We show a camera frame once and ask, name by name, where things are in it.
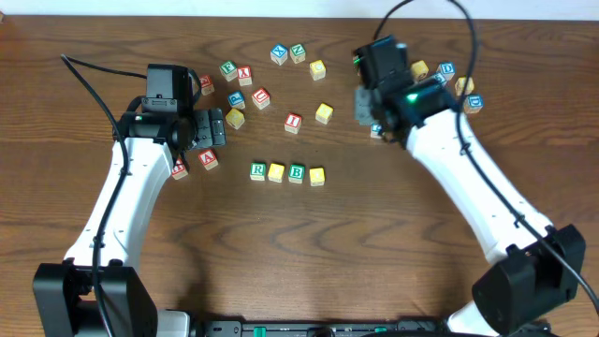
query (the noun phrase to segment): white backdrop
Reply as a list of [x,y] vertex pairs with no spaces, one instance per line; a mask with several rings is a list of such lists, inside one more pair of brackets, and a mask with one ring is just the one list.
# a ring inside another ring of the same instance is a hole
[[[5,14],[380,18],[399,0],[0,0]],[[461,0],[477,19],[599,21],[599,0]],[[446,0],[418,0],[394,17],[458,18]]]

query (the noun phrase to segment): brown wooden surface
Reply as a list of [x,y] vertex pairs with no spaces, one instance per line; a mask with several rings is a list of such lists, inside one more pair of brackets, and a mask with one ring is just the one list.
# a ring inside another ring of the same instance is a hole
[[[271,319],[394,319],[449,315],[489,267],[468,225],[409,154],[369,138],[353,119],[358,83],[351,51],[377,21],[212,18],[6,17],[0,25],[0,334],[40,335],[31,290],[41,262],[60,262],[86,223],[111,157],[110,125],[59,55],[145,72],[148,63],[210,74],[216,93],[200,106],[227,110],[218,66],[249,65],[246,123],[227,127],[220,165],[168,180],[153,210],[141,278],[161,308]],[[475,133],[520,192],[557,227],[587,240],[583,274],[599,290],[599,25],[477,22],[476,91],[486,107]],[[386,33],[430,69],[464,71],[462,21],[402,20]],[[275,43],[303,43],[307,60],[277,66]],[[323,81],[308,62],[322,59]],[[120,115],[145,92],[139,79],[83,69]],[[258,111],[252,89],[265,87]],[[314,120],[321,102],[328,125]],[[284,131],[294,111],[299,134]],[[253,160],[323,166],[324,187],[249,180]],[[551,313],[564,335],[594,335],[586,295]]]

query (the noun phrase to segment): yellow block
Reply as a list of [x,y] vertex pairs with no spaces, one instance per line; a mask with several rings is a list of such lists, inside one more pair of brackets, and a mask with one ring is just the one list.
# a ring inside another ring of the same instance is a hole
[[237,109],[231,109],[231,111],[225,117],[226,123],[231,125],[236,130],[245,123],[245,117],[243,117],[243,113]]
[[322,124],[327,124],[332,116],[333,108],[325,103],[321,103],[320,107],[318,107],[318,110],[316,111],[316,120]]
[[325,169],[310,168],[310,186],[321,186],[325,184]]
[[424,61],[418,61],[412,63],[412,66],[410,66],[410,71],[412,72],[412,78],[414,81],[422,81],[427,77],[429,68]]
[[310,63],[310,75],[314,81],[324,79],[327,75],[325,64],[321,60]]
[[[461,91],[464,88],[464,83],[466,82],[466,77],[460,77],[456,81],[456,95],[461,95]],[[475,81],[470,78],[468,81],[468,86],[466,87],[466,94],[469,95],[475,89]]]
[[269,180],[271,182],[280,183],[283,181],[283,173],[285,173],[285,167],[279,164],[270,164],[269,168]]

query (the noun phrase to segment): wooden table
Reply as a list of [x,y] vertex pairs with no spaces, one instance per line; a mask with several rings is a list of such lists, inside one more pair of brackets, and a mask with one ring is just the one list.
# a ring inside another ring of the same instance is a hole
[[[187,178],[165,184],[153,210],[141,278],[160,308],[248,320],[395,319],[449,315],[489,266],[439,184],[399,146],[369,137],[353,119],[358,84],[351,51],[374,20],[6,17],[0,25],[0,334],[41,335],[31,282],[60,262],[85,225],[111,157],[110,125],[59,55],[145,72],[148,63],[210,74],[201,107],[227,110],[239,88],[218,66],[249,65],[246,123],[227,127],[220,165],[190,155]],[[557,227],[587,241],[583,274],[599,290],[599,61],[594,22],[480,21],[476,91],[486,107],[473,129],[520,192]],[[470,50],[463,21],[397,20],[412,60],[431,69]],[[275,43],[303,43],[307,61],[277,66]],[[323,81],[308,62],[322,59]],[[81,71],[120,115],[145,82]],[[258,111],[252,89],[265,87]],[[321,102],[334,107],[315,121]],[[299,134],[285,116],[304,116]],[[323,166],[327,183],[257,183],[250,163]],[[548,315],[564,335],[594,335],[584,292]]]

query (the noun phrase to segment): toy block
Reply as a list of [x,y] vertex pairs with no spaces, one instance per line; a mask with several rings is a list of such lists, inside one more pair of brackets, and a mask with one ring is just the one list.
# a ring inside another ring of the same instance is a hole
[[226,81],[233,81],[237,78],[237,67],[231,61],[226,61],[221,65],[221,74],[225,77]]
[[285,173],[285,167],[283,165],[270,164],[269,180],[271,182],[281,183],[283,181],[283,173]]
[[291,60],[293,60],[293,63],[295,64],[306,60],[306,50],[303,49],[301,44],[291,46]]
[[332,116],[333,108],[325,103],[321,103],[320,107],[318,107],[318,110],[316,111],[316,120],[322,124],[327,124]]
[[323,168],[310,168],[310,186],[325,184],[325,170]]
[[383,135],[381,135],[381,130],[383,127],[378,124],[371,125],[371,138],[381,139]]
[[177,162],[175,163],[175,166],[172,168],[172,177],[175,178],[175,180],[180,180],[182,177],[186,175],[187,169],[185,168],[185,165],[183,164],[181,158],[178,158]]
[[[464,88],[464,83],[466,82],[466,77],[460,77],[456,81],[456,95],[461,95],[461,91]],[[466,86],[466,94],[469,95],[475,89],[475,81],[470,78],[468,81],[468,86]]]
[[310,75],[312,75],[312,80],[314,81],[324,79],[327,76],[325,64],[321,60],[310,63]]
[[243,99],[241,91],[236,91],[235,93],[229,95],[226,99],[228,100],[228,104],[231,106],[231,108],[245,109],[245,100]]
[[237,69],[237,77],[240,79],[240,86],[252,84],[252,70],[249,66]]
[[260,88],[252,94],[252,100],[262,110],[270,104],[270,95],[264,88]]
[[218,160],[216,160],[216,155],[212,150],[206,150],[197,157],[205,169],[213,169],[218,165]]
[[301,126],[301,116],[297,114],[289,113],[285,120],[285,131],[298,134]]
[[266,180],[266,164],[252,163],[250,167],[250,179],[264,182]]
[[464,101],[464,112],[468,114],[473,114],[479,112],[485,103],[483,102],[483,97],[481,95],[469,95],[466,97]]
[[303,183],[303,174],[306,168],[302,165],[292,165],[289,168],[289,182],[290,183]]
[[243,113],[241,113],[237,109],[231,109],[231,111],[225,117],[226,123],[231,125],[236,130],[239,130],[240,127],[245,123],[245,117],[243,117]]
[[414,81],[422,81],[427,77],[427,74],[429,74],[429,68],[424,61],[412,63],[410,66],[410,71],[412,72],[412,78]]
[[272,51],[270,51],[270,59],[279,66],[287,60],[288,56],[289,53],[287,52],[287,48],[285,48],[285,46],[281,43],[277,43],[277,45],[274,46]]
[[214,92],[214,84],[209,75],[199,77],[199,87],[203,95],[209,95]]
[[443,76],[443,74],[441,74],[441,73],[434,73],[434,75],[432,75],[432,76],[439,82],[439,84],[441,84],[443,86],[446,86],[447,80]]
[[451,81],[454,75],[456,75],[456,67],[453,62],[443,62],[437,67],[437,72],[443,75],[447,81]]

